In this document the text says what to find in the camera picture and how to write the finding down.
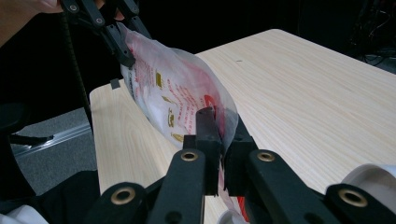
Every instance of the plastic bag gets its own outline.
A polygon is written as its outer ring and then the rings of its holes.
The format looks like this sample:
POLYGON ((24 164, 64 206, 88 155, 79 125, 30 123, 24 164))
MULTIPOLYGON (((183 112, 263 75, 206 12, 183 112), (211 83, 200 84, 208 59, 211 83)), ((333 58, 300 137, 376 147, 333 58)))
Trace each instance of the plastic bag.
POLYGON ((125 84, 150 123, 182 148, 185 134, 195 134, 195 113, 212 106, 224 148, 233 141, 238 115, 233 98, 207 64, 181 49, 118 24, 136 62, 121 66, 125 84))

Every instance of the wooden table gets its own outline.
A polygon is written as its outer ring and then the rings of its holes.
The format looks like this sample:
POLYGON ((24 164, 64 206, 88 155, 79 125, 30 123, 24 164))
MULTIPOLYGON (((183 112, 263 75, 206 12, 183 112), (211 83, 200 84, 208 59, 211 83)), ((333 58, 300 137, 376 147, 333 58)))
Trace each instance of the wooden table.
MULTIPOLYGON (((308 187, 324 193, 364 163, 396 163, 396 76, 270 30, 197 54, 233 97, 259 148, 277 152, 308 187)), ((121 181, 148 186, 177 149, 126 90, 91 95, 101 191, 121 181)), ((205 223, 226 210, 206 197, 205 223)))

